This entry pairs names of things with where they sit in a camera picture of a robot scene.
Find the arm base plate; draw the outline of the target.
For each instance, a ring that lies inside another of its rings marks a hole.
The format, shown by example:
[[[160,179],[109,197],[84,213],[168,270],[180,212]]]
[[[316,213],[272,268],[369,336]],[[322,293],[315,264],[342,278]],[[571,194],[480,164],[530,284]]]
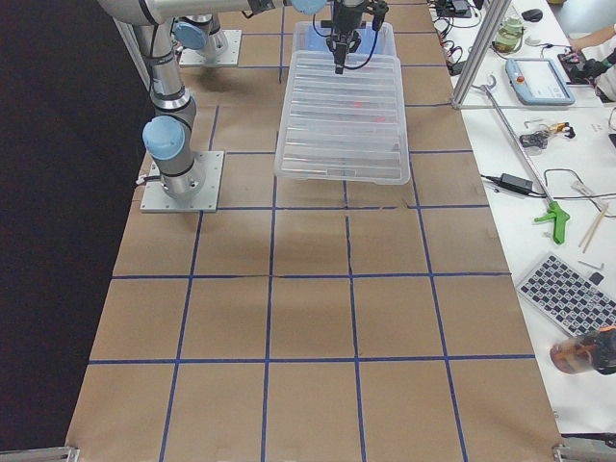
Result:
[[[144,213],[215,213],[223,172],[223,151],[194,151],[192,168],[183,176],[164,176],[152,162],[143,185]]]
[[[219,30],[216,34],[182,42],[179,64],[183,67],[237,66],[242,42],[241,30]]]

